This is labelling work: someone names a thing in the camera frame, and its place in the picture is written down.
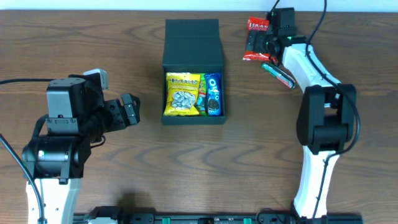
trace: green snack package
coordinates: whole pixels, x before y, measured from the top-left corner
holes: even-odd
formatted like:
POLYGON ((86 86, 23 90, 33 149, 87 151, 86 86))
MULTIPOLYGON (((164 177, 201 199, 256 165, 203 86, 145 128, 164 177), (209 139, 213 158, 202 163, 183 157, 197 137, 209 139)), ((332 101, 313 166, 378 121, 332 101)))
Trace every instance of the green snack package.
POLYGON ((200 74, 199 94, 195 105, 199 111, 199 115, 207 116, 206 114, 206 79, 205 74, 200 74))

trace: wooden table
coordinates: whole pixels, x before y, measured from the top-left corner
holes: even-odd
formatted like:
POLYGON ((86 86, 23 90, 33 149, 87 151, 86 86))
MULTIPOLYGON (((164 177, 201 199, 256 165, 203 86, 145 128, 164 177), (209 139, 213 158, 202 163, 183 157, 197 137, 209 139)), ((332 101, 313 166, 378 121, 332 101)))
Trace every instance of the wooden table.
MULTIPOLYGON (((106 99, 141 98, 141 122, 106 135, 93 150, 76 206, 120 205, 158 212, 288 210, 297 193, 302 147, 295 122, 302 92, 259 62, 244 62, 246 23, 263 12, 0 11, 0 79, 65 78, 108 71, 106 99), (227 122, 163 126, 165 19, 219 18, 225 53, 227 122)), ((309 35, 320 13, 298 12, 309 35)), ((358 90, 359 143, 337 163, 330 212, 361 212, 365 223, 398 218, 398 14, 328 13, 313 46, 324 66, 358 90)), ((47 113, 46 83, 0 87, 1 132, 18 153, 47 113)), ((26 223, 26 180, 0 150, 0 223, 26 223)))

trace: box lid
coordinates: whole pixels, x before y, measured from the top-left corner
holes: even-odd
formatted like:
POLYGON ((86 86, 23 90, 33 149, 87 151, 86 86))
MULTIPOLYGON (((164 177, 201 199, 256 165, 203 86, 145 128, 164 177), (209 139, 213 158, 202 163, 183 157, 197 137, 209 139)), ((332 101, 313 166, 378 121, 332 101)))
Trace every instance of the box lid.
POLYGON ((167 19, 163 66, 223 65, 218 19, 167 19))

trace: robotic arm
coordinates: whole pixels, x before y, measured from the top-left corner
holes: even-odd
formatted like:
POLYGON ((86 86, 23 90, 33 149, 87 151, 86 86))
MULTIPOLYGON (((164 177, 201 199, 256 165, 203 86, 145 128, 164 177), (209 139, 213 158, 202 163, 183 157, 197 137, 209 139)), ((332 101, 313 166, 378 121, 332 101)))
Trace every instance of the robotic arm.
MULTIPOLYGON (((131 94, 104 101, 108 88, 104 70, 53 80, 47 88, 49 114, 41 117, 22 153, 44 203, 47 223, 73 222, 84 164, 91 149, 104 143, 104 133, 119 131, 140 121, 140 100, 131 94), (46 123, 47 134, 39 135, 46 123), (94 146, 91 143, 103 142, 94 146)), ((37 223, 39 210, 32 186, 27 184, 29 224, 37 223)))
POLYGON ((293 210, 299 219, 321 218, 327 213, 326 196, 339 158, 336 152, 342 151, 353 135, 354 112, 347 97, 355 101, 356 90, 334 78, 317 59, 311 45, 306 51, 305 37, 297 36, 294 8, 274 9, 268 19, 265 50, 290 70, 304 94, 297 119, 304 162, 293 210), (346 94, 339 94, 330 82, 346 94), (335 109, 336 113, 325 115, 325 108, 335 109))

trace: red snack package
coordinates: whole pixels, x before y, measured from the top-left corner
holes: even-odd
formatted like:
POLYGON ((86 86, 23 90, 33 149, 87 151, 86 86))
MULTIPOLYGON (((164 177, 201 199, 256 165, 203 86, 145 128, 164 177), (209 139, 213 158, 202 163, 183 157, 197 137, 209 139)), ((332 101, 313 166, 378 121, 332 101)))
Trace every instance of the red snack package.
POLYGON ((269 21, 266 19, 249 17, 248 20, 248 40, 246 42, 246 51, 243 60, 260 60, 270 62, 270 55, 266 52, 258 52, 256 49, 256 39, 258 32, 266 32, 268 30, 269 21))

